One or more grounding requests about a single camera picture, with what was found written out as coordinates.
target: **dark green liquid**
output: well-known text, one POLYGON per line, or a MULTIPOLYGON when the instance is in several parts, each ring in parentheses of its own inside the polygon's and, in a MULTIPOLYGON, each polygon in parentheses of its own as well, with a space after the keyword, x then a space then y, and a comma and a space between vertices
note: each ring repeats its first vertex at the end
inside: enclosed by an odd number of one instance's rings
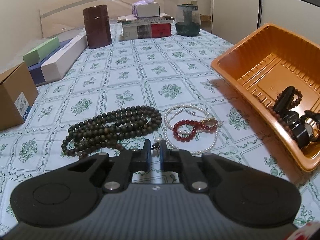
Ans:
POLYGON ((191 24, 179 22, 176 23, 176 30, 178 35, 197 36, 200 32, 200 24, 193 22, 191 24))

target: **floral tablecloth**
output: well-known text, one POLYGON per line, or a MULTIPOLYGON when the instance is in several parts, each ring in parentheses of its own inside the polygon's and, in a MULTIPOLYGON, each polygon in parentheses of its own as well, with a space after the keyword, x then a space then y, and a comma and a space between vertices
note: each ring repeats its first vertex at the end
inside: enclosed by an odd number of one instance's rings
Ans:
MULTIPOLYGON (((270 128, 210 68, 212 59, 232 44, 205 31, 197 37, 179 36, 174 25, 172 36, 166 38, 120 42, 122 27, 117 24, 111 25, 111 33, 110 46, 86 49, 63 80, 38 87, 39 96, 24 124, 0 133, 1 235, 17 223, 9 199, 20 182, 77 161, 60 148, 69 125, 136 105, 150 105, 164 112, 175 104, 191 103, 211 112, 223 121, 213 153, 290 180, 302 195, 294 223, 303 226, 320 220, 319 169, 301 171, 270 128)), ((182 119, 200 117, 183 112, 172 122, 182 119)), ((122 144, 141 147, 145 138, 154 141, 159 136, 163 137, 163 126, 151 135, 122 144)), ((212 134, 202 133, 176 145, 198 151, 212 141, 212 134)), ((119 154, 107 148, 103 151, 111 156, 119 154)), ((177 183, 179 179, 175 173, 160 171, 158 152, 153 151, 152 169, 137 172, 133 181, 177 183)))

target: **green box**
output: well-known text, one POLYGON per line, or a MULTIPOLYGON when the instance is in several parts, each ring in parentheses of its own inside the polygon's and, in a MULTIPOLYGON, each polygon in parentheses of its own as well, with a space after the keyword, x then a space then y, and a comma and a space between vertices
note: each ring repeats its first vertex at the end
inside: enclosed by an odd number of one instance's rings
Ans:
POLYGON ((27 67, 42 61, 46 56, 53 52, 56 48, 60 46, 58 37, 54 37, 50 40, 41 43, 38 47, 35 47, 23 56, 23 61, 26 62, 27 67))

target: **glass teapot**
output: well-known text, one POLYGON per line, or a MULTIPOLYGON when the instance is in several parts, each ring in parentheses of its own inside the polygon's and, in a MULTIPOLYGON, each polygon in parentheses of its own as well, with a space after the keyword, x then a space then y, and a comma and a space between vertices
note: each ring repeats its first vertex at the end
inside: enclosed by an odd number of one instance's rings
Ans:
POLYGON ((197 5, 178 5, 175 20, 177 34, 182 36, 197 36, 199 34, 201 21, 197 5))

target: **dark bead necklace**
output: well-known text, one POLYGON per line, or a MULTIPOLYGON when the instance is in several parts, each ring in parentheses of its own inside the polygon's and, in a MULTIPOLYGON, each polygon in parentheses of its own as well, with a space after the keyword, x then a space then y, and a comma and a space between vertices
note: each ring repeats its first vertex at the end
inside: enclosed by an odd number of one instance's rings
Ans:
POLYGON ((69 135, 62 141, 61 148, 67 156, 78 155, 79 160, 105 147, 122 152, 125 148, 117 141, 153 133, 161 126, 161 121, 161 113, 154 107, 132 106, 117 109, 71 125, 68 129, 69 135), (74 149, 67 148, 71 141, 74 142, 74 149))

